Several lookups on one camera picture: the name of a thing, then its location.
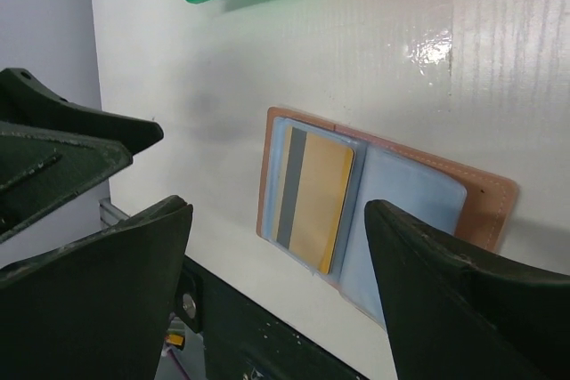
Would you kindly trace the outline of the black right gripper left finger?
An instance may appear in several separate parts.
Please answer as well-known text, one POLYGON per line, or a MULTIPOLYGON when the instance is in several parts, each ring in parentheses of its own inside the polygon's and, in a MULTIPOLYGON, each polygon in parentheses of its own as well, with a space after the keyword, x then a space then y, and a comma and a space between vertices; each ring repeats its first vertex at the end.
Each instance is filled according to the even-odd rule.
POLYGON ((171 196, 1 270, 4 379, 152 379, 192 206, 171 196))

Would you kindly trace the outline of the gold card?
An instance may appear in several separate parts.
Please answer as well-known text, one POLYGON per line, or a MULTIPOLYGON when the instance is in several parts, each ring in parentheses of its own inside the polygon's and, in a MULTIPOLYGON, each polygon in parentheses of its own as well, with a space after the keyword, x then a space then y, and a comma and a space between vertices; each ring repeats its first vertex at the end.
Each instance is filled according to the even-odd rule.
POLYGON ((264 234, 323 274, 332 270, 357 147, 290 120, 276 127, 264 234))

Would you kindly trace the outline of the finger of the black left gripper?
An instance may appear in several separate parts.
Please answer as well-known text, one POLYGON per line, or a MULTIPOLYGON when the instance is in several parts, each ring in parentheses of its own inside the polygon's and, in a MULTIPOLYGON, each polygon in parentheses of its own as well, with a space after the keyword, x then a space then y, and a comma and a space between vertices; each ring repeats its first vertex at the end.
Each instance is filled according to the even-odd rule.
POLYGON ((40 143, 55 142, 59 150, 80 149, 107 162, 130 162, 164 138, 156 122, 83 107, 18 68, 1 71, 1 129, 19 133, 12 143, 1 139, 2 159, 31 155, 24 131, 37 131, 40 143))
POLYGON ((1 123, 1 240, 133 162, 118 141, 1 123))

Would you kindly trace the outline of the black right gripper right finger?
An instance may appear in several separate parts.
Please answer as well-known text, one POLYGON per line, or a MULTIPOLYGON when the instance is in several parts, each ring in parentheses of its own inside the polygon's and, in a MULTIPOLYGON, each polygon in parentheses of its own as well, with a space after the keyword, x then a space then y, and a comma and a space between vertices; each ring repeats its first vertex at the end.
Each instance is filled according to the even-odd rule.
POLYGON ((385 200, 366 237, 401 379, 566 379, 569 278, 486 251, 385 200))

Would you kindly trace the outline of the brown leather card holder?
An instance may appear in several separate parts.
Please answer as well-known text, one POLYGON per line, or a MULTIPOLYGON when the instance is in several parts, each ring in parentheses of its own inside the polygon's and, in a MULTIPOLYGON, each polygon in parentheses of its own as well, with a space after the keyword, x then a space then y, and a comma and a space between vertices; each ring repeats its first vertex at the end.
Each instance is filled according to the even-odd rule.
POLYGON ((352 127, 292 109, 267 112, 256 232, 311 273, 331 284, 378 323, 384 313, 364 226, 365 205, 384 199, 421 221, 473 245, 495 251, 517 201, 517 184, 450 159, 416 150, 352 127), (276 127, 283 120, 305 124, 358 144, 332 270, 323 274, 264 234, 268 174, 276 127))

